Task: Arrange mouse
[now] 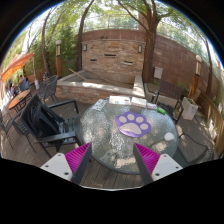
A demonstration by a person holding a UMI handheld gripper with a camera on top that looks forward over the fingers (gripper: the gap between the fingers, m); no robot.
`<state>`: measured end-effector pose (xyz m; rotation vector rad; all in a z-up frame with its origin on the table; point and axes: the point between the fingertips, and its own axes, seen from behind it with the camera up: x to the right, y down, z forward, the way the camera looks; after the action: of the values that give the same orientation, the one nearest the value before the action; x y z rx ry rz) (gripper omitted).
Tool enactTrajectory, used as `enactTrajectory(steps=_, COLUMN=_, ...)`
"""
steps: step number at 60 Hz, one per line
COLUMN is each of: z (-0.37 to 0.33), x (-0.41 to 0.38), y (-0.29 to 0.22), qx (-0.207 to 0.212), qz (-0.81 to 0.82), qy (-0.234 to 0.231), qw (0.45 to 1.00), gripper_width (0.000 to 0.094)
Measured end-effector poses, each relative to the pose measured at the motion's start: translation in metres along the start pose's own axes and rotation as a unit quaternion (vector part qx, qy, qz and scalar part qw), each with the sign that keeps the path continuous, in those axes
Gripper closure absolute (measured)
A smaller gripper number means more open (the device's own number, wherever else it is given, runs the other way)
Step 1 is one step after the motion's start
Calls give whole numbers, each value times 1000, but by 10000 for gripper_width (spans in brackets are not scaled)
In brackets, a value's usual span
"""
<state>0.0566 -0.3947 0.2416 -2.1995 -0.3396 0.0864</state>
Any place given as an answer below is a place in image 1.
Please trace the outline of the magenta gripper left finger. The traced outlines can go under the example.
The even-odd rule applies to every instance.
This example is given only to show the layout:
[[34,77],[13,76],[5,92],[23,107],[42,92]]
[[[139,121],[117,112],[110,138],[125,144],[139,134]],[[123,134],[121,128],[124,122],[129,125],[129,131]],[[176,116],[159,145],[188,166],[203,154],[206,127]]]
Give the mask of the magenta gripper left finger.
[[63,154],[57,153],[41,169],[79,185],[92,154],[92,144],[87,143]]

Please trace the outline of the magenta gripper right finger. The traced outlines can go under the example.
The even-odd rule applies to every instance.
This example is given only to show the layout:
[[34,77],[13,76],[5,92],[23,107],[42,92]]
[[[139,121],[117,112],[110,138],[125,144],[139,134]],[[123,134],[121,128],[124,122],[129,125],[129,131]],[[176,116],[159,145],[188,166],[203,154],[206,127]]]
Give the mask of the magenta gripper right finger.
[[133,154],[145,185],[182,169],[168,154],[159,155],[138,143],[133,144]]

